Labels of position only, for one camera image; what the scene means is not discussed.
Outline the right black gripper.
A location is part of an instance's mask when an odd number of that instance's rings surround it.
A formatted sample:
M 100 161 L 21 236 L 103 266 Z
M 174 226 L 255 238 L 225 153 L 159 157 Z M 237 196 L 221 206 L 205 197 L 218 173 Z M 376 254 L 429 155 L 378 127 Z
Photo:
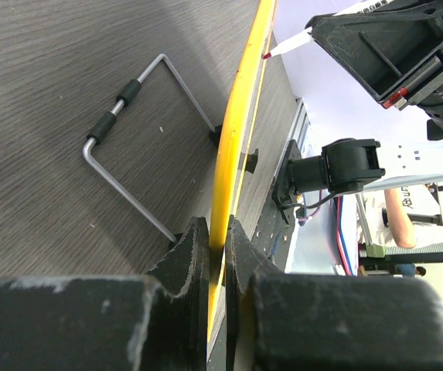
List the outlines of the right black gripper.
M 379 104 L 405 99 L 443 139 L 443 1 L 394 1 L 375 12 L 308 22 L 312 36 Z

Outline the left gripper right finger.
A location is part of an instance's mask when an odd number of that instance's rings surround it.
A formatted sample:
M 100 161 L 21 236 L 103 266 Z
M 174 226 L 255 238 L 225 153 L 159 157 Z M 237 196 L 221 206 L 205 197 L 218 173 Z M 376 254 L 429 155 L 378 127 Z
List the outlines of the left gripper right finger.
M 228 370 L 443 370 L 443 304 L 419 279 L 286 274 L 231 218 Z

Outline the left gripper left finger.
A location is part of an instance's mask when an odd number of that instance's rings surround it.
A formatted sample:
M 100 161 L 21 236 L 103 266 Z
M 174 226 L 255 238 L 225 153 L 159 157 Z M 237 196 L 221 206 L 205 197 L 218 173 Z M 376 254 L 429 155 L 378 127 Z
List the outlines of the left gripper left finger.
M 0 370 L 204 370 L 209 232 L 135 276 L 0 279 Z

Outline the pink-capped whiteboard marker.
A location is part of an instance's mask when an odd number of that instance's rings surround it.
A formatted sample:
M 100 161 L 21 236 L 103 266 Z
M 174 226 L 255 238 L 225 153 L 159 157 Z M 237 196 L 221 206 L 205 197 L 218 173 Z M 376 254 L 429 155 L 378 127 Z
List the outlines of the pink-capped whiteboard marker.
M 383 8 L 386 5 L 394 2 L 394 0 L 380 0 L 380 1 L 363 1 L 357 2 L 350 7 L 343 9 L 340 12 L 332 14 L 332 17 L 341 16 L 341 15 L 352 15 L 352 14 L 366 14 L 370 12 L 375 12 L 377 9 Z M 275 48 L 271 49 L 269 52 L 265 53 L 261 59 L 268 60 L 274 56 L 280 56 L 282 54 L 286 54 L 294 49 L 297 49 L 300 46 L 303 46 L 307 43 L 312 42 L 313 26 L 306 27 L 300 33 L 284 40 L 283 42 L 276 45 Z

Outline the small orange-framed whiteboard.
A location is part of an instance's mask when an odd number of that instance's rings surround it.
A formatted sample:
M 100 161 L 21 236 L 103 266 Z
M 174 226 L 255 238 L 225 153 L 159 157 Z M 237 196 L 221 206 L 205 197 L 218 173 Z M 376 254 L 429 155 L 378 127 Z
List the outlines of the small orange-framed whiteboard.
M 261 56 L 268 50 L 271 41 L 275 9 L 276 4 L 273 1 L 262 1 L 257 8 L 220 131 L 211 217 L 204 218 L 209 232 L 210 259 L 206 345 L 213 332 L 219 303 L 224 301 L 226 304 L 227 229 L 230 219 L 236 219 L 244 167 L 247 162 L 247 149 L 250 145 L 264 79 L 265 63 Z M 179 242 L 182 235 L 172 238 L 171 249 Z

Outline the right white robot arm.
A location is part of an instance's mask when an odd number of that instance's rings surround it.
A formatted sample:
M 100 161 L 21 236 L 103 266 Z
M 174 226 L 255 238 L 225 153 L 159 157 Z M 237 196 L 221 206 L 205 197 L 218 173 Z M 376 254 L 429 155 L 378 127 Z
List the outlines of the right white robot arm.
M 443 1 L 361 2 L 316 15 L 273 54 L 304 41 L 321 46 L 382 107 L 422 109 L 428 116 L 428 139 L 443 139 Z M 298 193 L 360 192 L 385 175 L 379 147 L 373 139 L 340 139 L 319 156 L 288 160 L 277 182 Z

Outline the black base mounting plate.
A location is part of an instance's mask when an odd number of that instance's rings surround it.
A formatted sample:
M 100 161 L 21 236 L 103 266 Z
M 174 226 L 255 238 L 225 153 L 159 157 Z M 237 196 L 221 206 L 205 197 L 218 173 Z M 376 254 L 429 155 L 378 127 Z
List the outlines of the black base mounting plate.
M 285 270 L 291 237 L 295 230 L 294 210 L 281 207 L 296 203 L 298 198 L 295 187 L 290 182 L 288 163 L 301 158 L 296 140 L 291 139 L 273 178 L 251 239 L 254 247 L 281 271 Z

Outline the person in white shirt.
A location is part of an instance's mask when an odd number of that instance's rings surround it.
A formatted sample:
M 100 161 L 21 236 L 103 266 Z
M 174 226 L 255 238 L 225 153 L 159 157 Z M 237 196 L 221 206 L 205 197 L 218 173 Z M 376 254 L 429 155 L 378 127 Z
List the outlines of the person in white shirt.
M 443 243 L 443 225 L 421 221 L 440 207 L 425 185 L 408 185 L 374 192 L 368 197 L 370 234 L 382 247 L 424 248 Z

